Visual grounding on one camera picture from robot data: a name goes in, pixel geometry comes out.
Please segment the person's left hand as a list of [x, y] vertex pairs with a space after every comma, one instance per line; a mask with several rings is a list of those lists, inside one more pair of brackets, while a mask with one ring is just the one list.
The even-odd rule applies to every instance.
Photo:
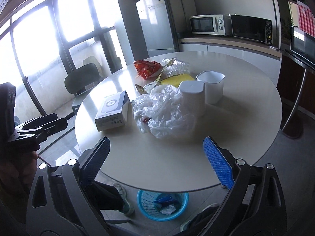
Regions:
[[23, 153], [14, 159], [1, 159], [1, 183], [8, 192], [30, 189], [37, 171], [35, 151]]

